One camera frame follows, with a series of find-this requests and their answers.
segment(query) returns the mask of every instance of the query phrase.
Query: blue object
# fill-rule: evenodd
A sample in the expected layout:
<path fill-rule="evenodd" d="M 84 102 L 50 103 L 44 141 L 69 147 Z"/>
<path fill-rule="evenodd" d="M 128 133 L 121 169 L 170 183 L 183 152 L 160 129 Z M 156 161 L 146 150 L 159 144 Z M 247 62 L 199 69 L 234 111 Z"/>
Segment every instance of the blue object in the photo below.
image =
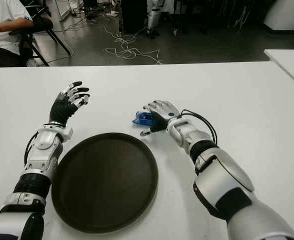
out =
<path fill-rule="evenodd" d="M 136 113 L 136 119 L 132 121 L 134 124 L 140 124 L 145 126 L 152 126 L 155 124 L 155 119 L 150 112 L 138 111 Z"/>

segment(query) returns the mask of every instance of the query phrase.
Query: chair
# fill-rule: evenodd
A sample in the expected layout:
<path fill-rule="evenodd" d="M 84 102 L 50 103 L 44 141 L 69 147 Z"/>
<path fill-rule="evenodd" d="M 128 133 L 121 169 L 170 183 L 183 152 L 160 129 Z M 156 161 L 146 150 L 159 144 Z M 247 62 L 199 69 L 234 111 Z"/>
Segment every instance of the chair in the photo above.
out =
<path fill-rule="evenodd" d="M 38 0 L 21 0 L 21 3 L 26 7 L 29 14 L 32 16 L 34 26 L 31 28 L 24 28 L 12 31 L 9 35 L 18 35 L 22 36 L 21 45 L 20 45 L 20 55 L 25 60 L 25 62 L 29 58 L 40 58 L 45 66 L 49 67 L 47 61 L 43 58 L 41 53 L 33 44 L 33 34 L 46 31 L 47 34 L 55 41 L 59 43 L 63 49 L 70 56 L 70 51 L 66 48 L 66 46 L 62 43 L 62 41 L 58 38 L 58 36 L 53 32 L 53 23 L 50 19 L 46 17 L 42 17 L 41 14 L 46 12 L 50 17 L 51 13 L 46 4 L 46 0 L 42 0 L 40 4 L 38 4 Z M 33 56 L 33 52 L 29 48 L 23 48 L 23 43 L 27 42 L 31 49 L 36 53 L 36 56 Z"/>

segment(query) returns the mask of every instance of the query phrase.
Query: gray floor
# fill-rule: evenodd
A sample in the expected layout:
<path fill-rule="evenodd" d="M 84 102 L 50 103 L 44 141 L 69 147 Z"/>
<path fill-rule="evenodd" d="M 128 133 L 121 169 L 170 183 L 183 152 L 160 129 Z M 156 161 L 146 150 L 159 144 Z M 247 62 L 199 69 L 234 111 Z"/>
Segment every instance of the gray floor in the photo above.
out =
<path fill-rule="evenodd" d="M 66 29 L 81 18 L 68 16 L 59 22 L 54 5 L 51 5 L 54 30 Z M 149 65 L 155 61 L 144 56 L 134 59 L 120 59 L 105 52 L 105 48 L 117 48 L 119 43 L 105 32 L 104 27 L 116 33 L 118 21 L 98 17 L 98 23 L 87 25 L 77 31 L 58 32 L 57 35 L 72 47 L 75 54 L 71 58 L 50 63 L 51 66 L 109 66 L 109 65 Z M 294 49 L 294 35 L 272 35 L 252 25 L 245 25 L 241 32 L 232 28 L 211 29 L 208 35 L 202 35 L 197 26 L 190 26 L 189 34 L 172 35 L 170 21 L 162 20 L 159 26 L 161 36 L 148 39 L 144 34 L 137 35 L 136 42 L 130 48 L 141 52 L 160 49 L 159 59 L 164 64 L 219 63 L 266 61 L 264 49 Z M 39 48 L 47 61 L 64 57 L 66 52 L 56 45 L 47 34 L 36 35 Z"/>

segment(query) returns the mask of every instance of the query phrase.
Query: white table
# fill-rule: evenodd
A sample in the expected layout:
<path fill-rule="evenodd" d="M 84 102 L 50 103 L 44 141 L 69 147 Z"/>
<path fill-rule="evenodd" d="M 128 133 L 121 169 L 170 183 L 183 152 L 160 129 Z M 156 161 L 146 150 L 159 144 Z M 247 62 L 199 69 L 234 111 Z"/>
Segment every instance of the white table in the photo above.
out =
<path fill-rule="evenodd" d="M 264 53 L 294 80 L 294 50 L 265 49 Z"/>
<path fill-rule="evenodd" d="M 209 119 L 219 146 L 248 173 L 256 195 L 294 228 L 294 82 L 270 61 L 0 69 L 0 208 L 19 179 L 30 136 L 47 122 L 57 93 L 79 80 L 92 96 L 68 121 L 74 135 L 61 157 L 93 135 L 133 135 L 156 158 L 158 193 L 137 222 L 105 235 L 66 225 L 49 195 L 44 240 L 227 239 L 226 223 L 210 216 L 193 192 L 189 157 L 165 133 L 141 138 L 142 127 L 131 123 L 136 111 L 156 99 Z M 196 119 L 193 122 L 206 130 Z"/>

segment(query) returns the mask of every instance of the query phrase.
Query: white t-shirt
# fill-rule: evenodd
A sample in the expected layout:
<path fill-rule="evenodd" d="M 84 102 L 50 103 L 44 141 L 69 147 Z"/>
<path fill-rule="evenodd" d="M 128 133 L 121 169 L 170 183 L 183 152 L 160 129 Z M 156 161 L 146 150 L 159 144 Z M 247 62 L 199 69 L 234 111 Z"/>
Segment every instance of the white t-shirt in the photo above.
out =
<path fill-rule="evenodd" d="M 0 23 L 13 21 L 17 18 L 32 20 L 19 0 L 0 0 Z M 9 32 L 0 32 L 0 48 L 20 55 L 19 44 L 20 36 L 10 36 Z"/>

